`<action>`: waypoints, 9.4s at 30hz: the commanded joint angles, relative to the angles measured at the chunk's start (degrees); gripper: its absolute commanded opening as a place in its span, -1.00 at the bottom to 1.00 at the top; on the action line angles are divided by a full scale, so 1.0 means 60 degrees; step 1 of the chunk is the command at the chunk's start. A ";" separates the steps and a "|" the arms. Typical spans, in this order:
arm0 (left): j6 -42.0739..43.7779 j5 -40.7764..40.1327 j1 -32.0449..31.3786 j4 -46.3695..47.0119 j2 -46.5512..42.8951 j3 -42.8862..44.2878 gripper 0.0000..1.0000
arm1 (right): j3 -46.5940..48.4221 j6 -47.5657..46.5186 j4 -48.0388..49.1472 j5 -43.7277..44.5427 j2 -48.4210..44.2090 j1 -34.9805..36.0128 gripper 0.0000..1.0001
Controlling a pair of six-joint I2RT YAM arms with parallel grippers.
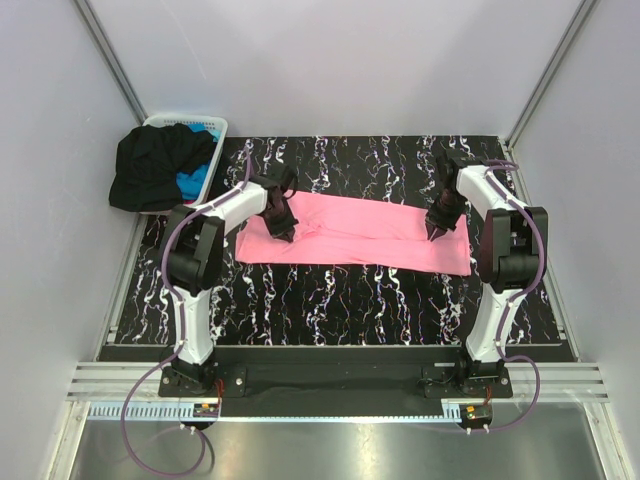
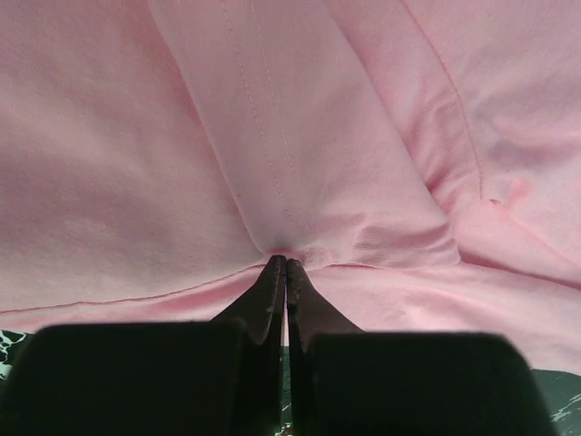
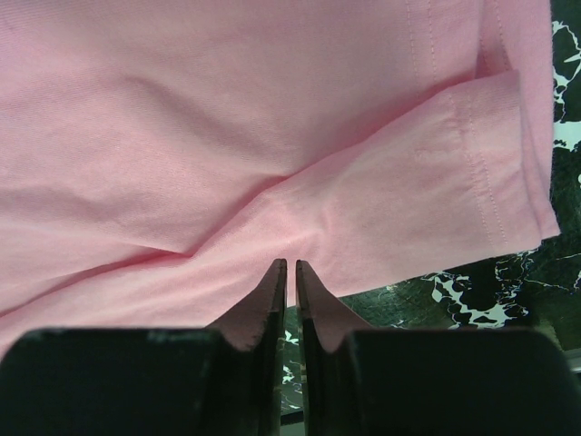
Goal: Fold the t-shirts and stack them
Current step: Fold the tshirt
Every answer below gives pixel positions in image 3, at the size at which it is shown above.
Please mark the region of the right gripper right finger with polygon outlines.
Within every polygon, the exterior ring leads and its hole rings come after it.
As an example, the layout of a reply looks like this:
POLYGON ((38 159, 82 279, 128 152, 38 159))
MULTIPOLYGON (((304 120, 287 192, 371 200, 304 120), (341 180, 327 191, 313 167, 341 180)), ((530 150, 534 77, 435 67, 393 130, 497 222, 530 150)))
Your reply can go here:
POLYGON ((296 264, 309 435, 577 435, 564 354, 524 329, 375 328, 296 264))

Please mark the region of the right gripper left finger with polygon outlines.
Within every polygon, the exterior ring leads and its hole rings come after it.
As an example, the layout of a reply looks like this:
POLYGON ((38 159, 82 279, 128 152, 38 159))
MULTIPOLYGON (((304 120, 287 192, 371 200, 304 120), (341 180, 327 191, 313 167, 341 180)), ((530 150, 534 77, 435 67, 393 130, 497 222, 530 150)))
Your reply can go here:
POLYGON ((287 263, 204 328, 44 328, 1 361, 4 435, 276 435, 287 263))

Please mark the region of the pink t shirt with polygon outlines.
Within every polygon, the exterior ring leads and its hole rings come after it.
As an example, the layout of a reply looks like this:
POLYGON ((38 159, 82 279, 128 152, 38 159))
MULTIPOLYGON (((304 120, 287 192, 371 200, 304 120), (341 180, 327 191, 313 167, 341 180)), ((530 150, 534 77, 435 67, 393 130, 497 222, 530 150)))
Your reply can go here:
POLYGON ((4 1, 1 347, 537 248, 547 1, 4 1))

